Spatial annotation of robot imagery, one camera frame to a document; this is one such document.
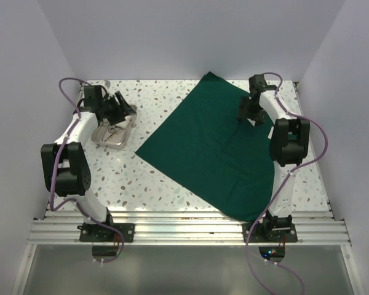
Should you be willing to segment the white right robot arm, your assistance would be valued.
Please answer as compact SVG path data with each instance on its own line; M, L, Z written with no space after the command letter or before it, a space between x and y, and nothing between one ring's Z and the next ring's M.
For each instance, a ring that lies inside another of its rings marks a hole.
M254 127L270 118L273 126L269 138L269 156L274 164L272 197L262 215L245 229L248 238L260 236L276 241L294 234L292 197L296 169L308 155L310 121L292 113L277 97L279 86L268 84L264 74L248 79L249 96L239 102L237 120L247 119Z

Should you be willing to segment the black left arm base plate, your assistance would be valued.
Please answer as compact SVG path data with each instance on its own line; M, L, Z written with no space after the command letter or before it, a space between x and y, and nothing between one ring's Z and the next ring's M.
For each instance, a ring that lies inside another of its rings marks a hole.
M135 224L133 223L114 223L111 225L112 229L96 224L83 223L77 226L80 230L79 241L91 242L91 243L103 243L103 242L125 242L132 243L135 234Z

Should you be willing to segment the white indicator strip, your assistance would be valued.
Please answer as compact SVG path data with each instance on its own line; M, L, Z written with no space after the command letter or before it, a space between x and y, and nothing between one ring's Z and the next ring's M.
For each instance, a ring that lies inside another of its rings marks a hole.
M271 128L271 130L270 130L270 132L269 132L269 134L268 134L268 139L271 139L271 137L272 137L272 133L273 133L273 128Z

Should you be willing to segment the stainless steel instrument tray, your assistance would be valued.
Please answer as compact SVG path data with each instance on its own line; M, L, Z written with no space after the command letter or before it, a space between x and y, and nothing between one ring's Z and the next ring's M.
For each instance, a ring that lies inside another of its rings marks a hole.
M126 116L125 121L114 125L110 125L105 119L92 133L92 141L108 148L123 150L137 119L137 106L130 104L130 107L135 111L134 114Z

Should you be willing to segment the green surgical drape cloth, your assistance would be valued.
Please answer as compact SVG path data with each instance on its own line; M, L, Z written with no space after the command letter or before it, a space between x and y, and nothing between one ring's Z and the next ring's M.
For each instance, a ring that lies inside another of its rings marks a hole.
M238 221L252 222L272 197L271 119L237 120L247 92L207 73L137 150L165 176Z

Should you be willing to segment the steel hemostat forceps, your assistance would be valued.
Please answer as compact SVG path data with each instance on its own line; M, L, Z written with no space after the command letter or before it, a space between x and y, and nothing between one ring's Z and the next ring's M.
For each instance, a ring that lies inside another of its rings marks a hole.
M107 128L107 132L108 132L108 137L110 136L114 136L117 133L121 132L123 130L122 127L117 126L117 125L111 125Z

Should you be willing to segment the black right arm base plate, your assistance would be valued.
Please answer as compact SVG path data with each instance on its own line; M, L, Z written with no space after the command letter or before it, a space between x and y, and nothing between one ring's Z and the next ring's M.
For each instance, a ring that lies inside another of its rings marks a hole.
M291 224L289 229L273 229L267 230L265 227L258 223L249 238L250 243L296 243L298 242L298 236L296 233L296 227L294 223Z

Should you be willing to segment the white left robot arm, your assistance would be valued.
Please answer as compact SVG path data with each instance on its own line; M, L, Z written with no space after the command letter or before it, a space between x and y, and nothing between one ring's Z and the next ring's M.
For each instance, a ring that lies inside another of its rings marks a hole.
M85 223L95 224L95 236L106 242L115 236L116 227L107 220L107 207L91 191L92 174L84 145L103 123L127 131L137 111L119 91L109 92L102 85L85 85L83 94L73 105L73 118L64 133L54 143L41 147L44 181L50 193L50 211L73 203Z

